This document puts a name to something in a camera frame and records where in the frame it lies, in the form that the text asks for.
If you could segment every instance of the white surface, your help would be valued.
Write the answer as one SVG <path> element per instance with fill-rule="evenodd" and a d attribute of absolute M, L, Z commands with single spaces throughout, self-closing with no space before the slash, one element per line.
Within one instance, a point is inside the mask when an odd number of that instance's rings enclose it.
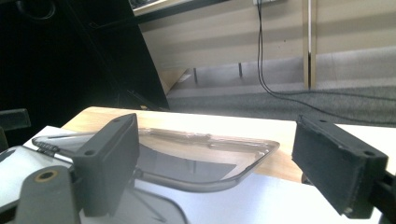
<path fill-rule="evenodd" d="M 378 223 L 340 217 L 311 186 L 265 175 L 250 175 L 235 188 L 214 193 L 188 193 L 136 181 L 136 187 L 172 199 L 191 224 L 218 223 Z"/>

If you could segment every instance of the floor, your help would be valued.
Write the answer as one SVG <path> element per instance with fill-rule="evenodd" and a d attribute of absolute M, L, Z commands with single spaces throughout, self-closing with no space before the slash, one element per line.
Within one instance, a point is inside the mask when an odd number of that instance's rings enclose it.
<path fill-rule="evenodd" d="M 287 120 L 303 114 L 337 123 L 396 127 L 396 47 L 319 55 L 317 62 L 318 91 L 380 99 L 321 93 L 274 98 L 260 85 L 257 63 L 251 62 L 242 63 L 241 77 L 238 64 L 196 68 L 197 82 L 189 69 L 169 91 L 168 102 L 171 111 L 182 113 Z M 263 67 L 273 91 L 304 90 L 302 58 L 265 61 Z"/>

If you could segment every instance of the screw hole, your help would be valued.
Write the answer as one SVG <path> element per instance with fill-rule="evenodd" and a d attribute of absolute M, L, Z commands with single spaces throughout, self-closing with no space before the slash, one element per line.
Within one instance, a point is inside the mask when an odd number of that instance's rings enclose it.
<path fill-rule="evenodd" d="M 86 152 L 84 153 L 84 155 L 86 155 L 86 156 L 91 156 L 91 155 L 93 155 L 93 154 L 95 154 L 95 151 L 93 151 L 93 150 L 88 150 L 88 151 L 86 151 Z"/>
<path fill-rule="evenodd" d="M 41 173 L 35 177 L 35 182 L 44 183 L 53 179 L 58 172 L 56 170 L 49 170 L 44 173 Z"/>
<path fill-rule="evenodd" d="M 371 151 L 364 151 L 363 153 L 366 156 L 375 156 L 375 154 L 373 152 L 371 152 Z"/>
<path fill-rule="evenodd" d="M 38 178 L 44 180 L 44 179 L 48 179 L 52 176 L 53 176 L 53 172 L 46 172 L 46 173 L 40 175 Z"/>

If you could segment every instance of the black cable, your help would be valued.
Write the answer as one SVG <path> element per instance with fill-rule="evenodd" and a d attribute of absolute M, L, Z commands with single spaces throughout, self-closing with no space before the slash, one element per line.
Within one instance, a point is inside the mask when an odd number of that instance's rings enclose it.
<path fill-rule="evenodd" d="M 262 2 L 261 2 L 261 1 L 259 1 L 258 5 L 257 5 L 257 8 L 258 8 L 258 13 L 259 13 L 259 21 L 260 21 L 259 48 L 258 48 L 257 69 L 258 69 L 260 84 L 262 85 L 262 87 L 265 89 L 265 91 L 266 91 L 267 93 L 269 93 L 271 96 L 273 96 L 273 97 L 275 97 L 275 98 L 277 98 L 277 99 L 286 100 L 286 101 L 291 101 L 291 102 L 294 102 L 294 103 L 298 103 L 298 104 L 300 104 L 300 105 L 305 105 L 305 106 L 308 106 L 308 107 L 310 107 L 310 108 L 312 108 L 312 109 L 314 109 L 314 110 L 317 110 L 317 111 L 320 112 L 320 113 L 327 114 L 327 115 L 330 115 L 330 116 L 333 116 L 333 117 L 336 117 L 336 118 L 339 118 L 339 119 L 346 119 L 346 120 L 349 120 L 349 121 L 355 121 L 355 122 L 361 122 L 361 123 L 370 123 L 370 124 L 396 125 L 396 122 L 370 121 L 370 120 L 365 120 L 365 119 L 353 119 L 353 118 L 350 118 L 350 117 L 337 115 L 337 114 L 335 114 L 335 113 L 332 113 L 332 112 L 329 112 L 329 111 L 326 111 L 326 110 L 317 108 L 317 107 L 315 107 L 315 106 L 313 106 L 313 105 L 310 105 L 310 104 L 308 104 L 308 103 L 306 103 L 306 102 L 303 102 L 303 101 L 299 101 L 299 100 L 295 100 L 295 99 L 290 99 L 290 98 L 287 98 L 287 97 L 279 96 L 279 95 L 277 95 L 277 94 L 281 94 L 280 92 L 272 91 L 272 90 L 267 86 L 267 84 L 265 83 L 265 79 L 264 79 L 263 71 L 262 71 L 263 43 L 262 43 Z M 297 93 L 295 93 L 295 94 L 305 94 L 305 93 L 309 93 L 309 91 L 307 91 L 307 92 L 300 92 L 300 93 L 297 92 Z M 333 94 L 333 92 L 328 93 L 328 92 L 326 92 L 326 91 L 325 91 L 325 92 L 317 92 L 317 93 Z M 338 95 L 347 95 L 347 96 L 362 97 L 362 98 L 369 98 L 369 99 L 377 99 L 377 98 L 378 98 L 378 97 L 375 97 L 375 96 L 367 96 L 367 95 L 348 94 L 348 93 L 347 93 L 347 94 L 343 94 L 343 93 L 340 93 L 340 92 L 335 92 L 335 93 L 338 94 Z M 284 94 L 285 94 L 285 95 L 292 95 L 291 92 L 289 92 L 289 93 L 285 93 L 285 92 L 284 92 Z M 381 98 L 381 100 L 396 101 L 396 100 L 390 99 L 390 98 L 384 98 L 384 99 Z"/>
<path fill-rule="evenodd" d="M 258 8 L 258 10 L 259 10 L 260 24 L 262 24 L 261 7 Z M 380 97 L 380 96 L 373 96 L 373 95 L 363 95 L 363 94 L 348 93 L 348 92 L 337 92 L 337 91 L 312 91 L 312 90 L 309 90 L 309 91 L 297 91 L 297 92 L 280 92 L 280 91 L 272 91 L 269 88 L 268 88 L 268 91 L 271 91 L 272 93 L 279 94 L 279 95 L 301 95 L 301 94 L 309 94 L 309 93 L 313 93 L 313 94 L 330 94 L 330 95 L 342 95 L 342 96 L 348 96 L 348 97 L 358 97 L 358 98 L 367 98 L 367 99 L 372 99 L 372 100 L 396 102 L 396 99 L 388 98 L 388 97 Z"/>
<path fill-rule="evenodd" d="M 33 146 L 38 147 L 37 152 L 43 153 L 50 157 L 55 157 L 55 154 L 59 154 L 61 156 L 73 158 L 73 156 L 75 155 L 75 152 L 72 152 L 70 150 L 60 148 L 60 147 L 52 145 L 50 143 L 40 142 L 40 141 L 38 141 L 38 138 L 39 137 L 32 139 Z"/>

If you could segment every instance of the wooden table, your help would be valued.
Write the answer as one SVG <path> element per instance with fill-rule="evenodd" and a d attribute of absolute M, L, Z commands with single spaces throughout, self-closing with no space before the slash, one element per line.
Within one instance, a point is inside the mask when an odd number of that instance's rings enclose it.
<path fill-rule="evenodd" d="M 280 148 L 256 170 L 258 174 L 300 182 L 302 171 L 291 160 L 296 123 L 274 119 L 246 119 L 208 115 L 178 114 L 141 110 L 89 107 L 67 122 L 63 128 L 75 132 L 99 131 L 112 119 L 136 113 L 139 128 L 167 129 L 188 133 L 212 133 L 234 137 L 267 139 Z M 339 125 L 389 155 L 388 171 L 396 173 L 396 129 Z"/>

